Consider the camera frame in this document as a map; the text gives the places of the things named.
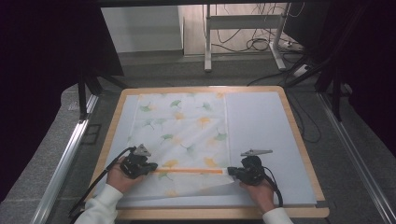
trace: hand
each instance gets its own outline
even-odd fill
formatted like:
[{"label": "hand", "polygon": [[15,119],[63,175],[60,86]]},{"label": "hand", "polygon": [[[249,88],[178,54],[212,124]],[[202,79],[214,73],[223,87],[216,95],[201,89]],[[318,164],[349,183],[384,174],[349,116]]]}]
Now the hand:
[{"label": "hand", "polygon": [[121,193],[125,193],[131,186],[141,182],[143,180],[143,176],[139,176],[136,179],[129,178],[120,168],[120,164],[125,159],[125,157],[121,157],[111,168],[111,170],[107,174],[106,183],[113,188],[117,189]]},{"label": "hand", "polygon": [[268,181],[263,180],[258,186],[250,186],[240,182],[239,186],[248,191],[251,200],[257,204],[263,213],[275,209],[274,190]]}]

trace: wall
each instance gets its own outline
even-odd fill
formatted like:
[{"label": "wall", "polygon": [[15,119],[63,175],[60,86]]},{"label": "wall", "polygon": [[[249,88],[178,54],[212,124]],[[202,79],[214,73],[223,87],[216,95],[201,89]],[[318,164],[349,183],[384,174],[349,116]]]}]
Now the wall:
[{"label": "wall", "polygon": [[102,8],[116,51],[182,49],[178,6]]}]

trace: aluminum rail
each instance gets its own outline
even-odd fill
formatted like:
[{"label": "aluminum rail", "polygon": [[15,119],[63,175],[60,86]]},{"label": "aluminum rail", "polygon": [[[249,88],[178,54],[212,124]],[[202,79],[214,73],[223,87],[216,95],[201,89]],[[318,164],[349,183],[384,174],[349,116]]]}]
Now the aluminum rail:
[{"label": "aluminum rail", "polygon": [[332,126],[336,130],[338,136],[340,137],[341,142],[346,149],[346,153],[348,154],[350,160],[355,166],[356,171],[358,172],[361,180],[369,192],[376,208],[380,216],[383,218],[384,223],[386,224],[394,224],[396,223],[396,216],[393,212],[393,208],[391,207],[386,195],[382,191],[381,187],[375,181],[373,175],[370,173],[368,167],[364,163],[364,160],[361,157],[358,149],[353,144],[347,130],[344,128],[342,122],[339,122],[338,119],[332,112],[332,106],[330,100],[326,93],[318,93],[318,98],[323,104],[323,107],[330,118]]},{"label": "aluminum rail", "polygon": [[58,196],[58,193],[64,183],[64,179],[67,175],[67,172],[70,168],[70,165],[74,159],[76,151],[78,149],[78,145],[82,139],[82,135],[85,133],[87,128],[87,124],[90,120],[93,109],[95,108],[98,97],[95,95],[91,95],[90,99],[87,103],[87,113],[88,116],[81,123],[78,123],[75,130],[70,137],[70,140],[64,150],[64,154],[61,157],[61,160],[56,167],[56,170],[47,186],[46,191],[44,192],[43,197],[41,198],[40,204],[35,210],[35,214],[30,223],[38,224],[45,223],[47,218],[50,215],[50,210]]}]

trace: gray floor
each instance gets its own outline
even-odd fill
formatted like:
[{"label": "gray floor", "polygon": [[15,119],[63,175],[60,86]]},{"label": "gray floor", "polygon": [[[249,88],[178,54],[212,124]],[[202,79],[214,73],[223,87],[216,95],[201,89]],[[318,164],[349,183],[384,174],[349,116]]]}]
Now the gray floor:
[{"label": "gray floor", "polygon": [[[271,55],[222,55],[214,58],[213,71],[204,72],[203,57],[166,57],[145,55],[120,56],[125,77],[119,79],[134,87],[172,86],[245,86],[251,80],[277,73]],[[282,76],[264,79],[255,85],[276,85]],[[304,129],[304,141],[319,183],[330,206],[328,218],[295,218],[295,223],[383,223],[381,216],[350,161],[346,150],[319,103],[312,77],[288,90],[294,105],[294,116]],[[53,206],[48,223],[68,223],[67,213],[89,186],[92,172],[105,140],[120,89],[101,79],[104,92],[91,120],[91,128],[82,140],[64,186]],[[0,223],[28,223],[62,157],[71,133],[78,122],[78,111],[70,106],[78,100],[77,88],[71,87],[62,96],[62,107],[37,153],[26,167],[6,200],[0,205]],[[383,143],[357,116],[347,102],[341,101],[343,124],[360,154],[396,207],[396,159]],[[96,135],[90,134],[100,127]],[[133,221],[133,223],[182,223],[176,221]],[[261,223],[252,221],[193,221],[192,223]]]}]

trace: green leaf print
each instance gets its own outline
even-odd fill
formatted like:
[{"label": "green leaf print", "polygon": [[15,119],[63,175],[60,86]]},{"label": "green leaf print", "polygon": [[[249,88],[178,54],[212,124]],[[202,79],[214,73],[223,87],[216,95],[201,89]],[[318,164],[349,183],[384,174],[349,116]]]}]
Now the green leaf print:
[{"label": "green leaf print", "polygon": [[159,178],[160,180],[161,180],[163,177],[166,177],[166,178],[168,178],[169,180],[172,180],[172,181],[173,181],[173,179],[169,178],[167,172],[160,172],[160,173],[158,174],[158,178]]},{"label": "green leaf print", "polygon": [[177,107],[180,108],[180,106],[178,106],[178,104],[180,104],[180,103],[181,103],[180,100],[175,100],[174,102],[172,102],[171,107],[172,107],[172,106],[177,106]]},{"label": "green leaf print", "polygon": [[212,107],[210,106],[209,103],[204,102],[204,105],[202,106],[205,110],[207,111],[212,111]]},{"label": "green leaf print", "polygon": [[189,153],[190,155],[194,152],[194,145],[191,145],[189,147],[184,147],[184,148],[187,149],[187,153]]},{"label": "green leaf print", "polygon": [[227,138],[227,133],[220,133],[218,130],[218,135],[215,137],[215,140],[224,141]]},{"label": "green leaf print", "polygon": [[154,127],[151,125],[151,122],[152,122],[152,119],[146,119],[143,124],[143,127],[150,126],[152,128],[152,130],[154,130]]},{"label": "green leaf print", "polygon": [[154,124],[158,124],[161,126],[161,129],[163,128],[163,124],[166,122],[166,119],[156,119],[154,120]]},{"label": "green leaf print", "polygon": [[172,139],[173,135],[172,134],[164,134],[163,136],[161,136],[161,138],[163,138],[163,140],[161,141],[161,144],[162,144],[163,141],[165,141],[166,139]]},{"label": "green leaf print", "polygon": [[141,106],[140,106],[140,110],[143,111],[143,112],[149,112],[149,111],[151,111],[151,108],[149,107],[149,104],[150,104],[150,103],[148,103],[148,105],[141,105]]}]

